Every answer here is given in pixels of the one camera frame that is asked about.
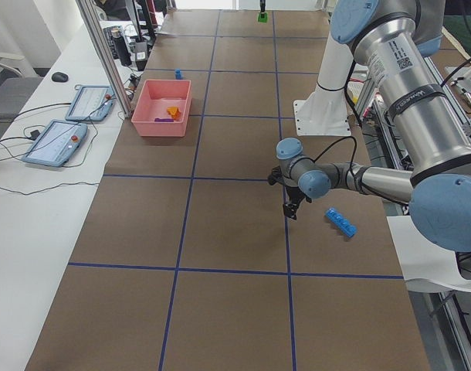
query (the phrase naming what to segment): computer mouse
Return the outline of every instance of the computer mouse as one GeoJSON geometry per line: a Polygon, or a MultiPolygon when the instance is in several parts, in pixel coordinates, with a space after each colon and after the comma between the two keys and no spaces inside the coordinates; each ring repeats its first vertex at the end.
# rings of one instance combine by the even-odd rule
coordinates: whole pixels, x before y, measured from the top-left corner
{"type": "Polygon", "coordinates": [[[64,72],[55,72],[52,75],[52,81],[55,81],[56,83],[65,83],[69,79],[69,76],[67,76],[64,72]]]}

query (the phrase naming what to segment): pink tray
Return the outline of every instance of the pink tray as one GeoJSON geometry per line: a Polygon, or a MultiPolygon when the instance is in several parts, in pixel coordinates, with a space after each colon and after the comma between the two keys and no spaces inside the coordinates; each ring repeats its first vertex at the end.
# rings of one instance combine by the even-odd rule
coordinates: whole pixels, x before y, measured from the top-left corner
{"type": "Polygon", "coordinates": [[[184,137],[190,107],[190,80],[146,80],[131,121],[142,137],[184,137]],[[178,107],[179,118],[155,122],[155,118],[171,118],[168,107],[178,107]]]}

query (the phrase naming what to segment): white table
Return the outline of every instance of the white table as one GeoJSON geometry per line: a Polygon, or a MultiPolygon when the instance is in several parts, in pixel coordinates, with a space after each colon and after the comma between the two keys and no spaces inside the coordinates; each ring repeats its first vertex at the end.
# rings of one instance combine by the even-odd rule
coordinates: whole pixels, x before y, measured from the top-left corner
{"type": "MultiPolygon", "coordinates": [[[[131,71],[118,61],[117,66],[122,81],[126,81],[131,71]]],[[[71,102],[77,84],[108,84],[84,27],[23,110],[71,102]],[[50,77],[56,71],[67,73],[69,81],[52,82],[50,77]]],[[[47,125],[52,119],[63,119],[68,107],[25,114],[10,126],[5,138],[21,136],[22,130],[30,125],[47,125]]],[[[106,120],[96,124],[99,134],[80,167],[43,168],[10,159],[0,162],[0,186],[31,192],[62,182],[100,182],[123,118],[120,105],[115,102],[106,120]]],[[[85,142],[67,165],[83,160],[93,135],[94,129],[90,126],[85,142]]],[[[25,140],[4,143],[14,154],[24,153],[31,144],[25,140]]],[[[7,151],[0,146],[0,158],[6,157],[7,151]]],[[[92,185],[73,185],[33,196],[0,190],[0,371],[24,370],[96,190],[92,185]]]]}

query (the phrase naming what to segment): white robotic arm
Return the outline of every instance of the white robotic arm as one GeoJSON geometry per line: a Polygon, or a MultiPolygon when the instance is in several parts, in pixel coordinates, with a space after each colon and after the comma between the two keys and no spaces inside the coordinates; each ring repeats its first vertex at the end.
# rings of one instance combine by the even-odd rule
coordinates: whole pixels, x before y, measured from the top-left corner
{"type": "Polygon", "coordinates": [[[269,182],[286,186],[287,216],[303,199],[344,188],[409,204],[412,221],[433,243],[471,251],[471,144],[423,56],[441,42],[444,0],[340,0],[331,35],[368,66],[414,164],[413,172],[319,164],[295,138],[277,145],[269,182]]]}

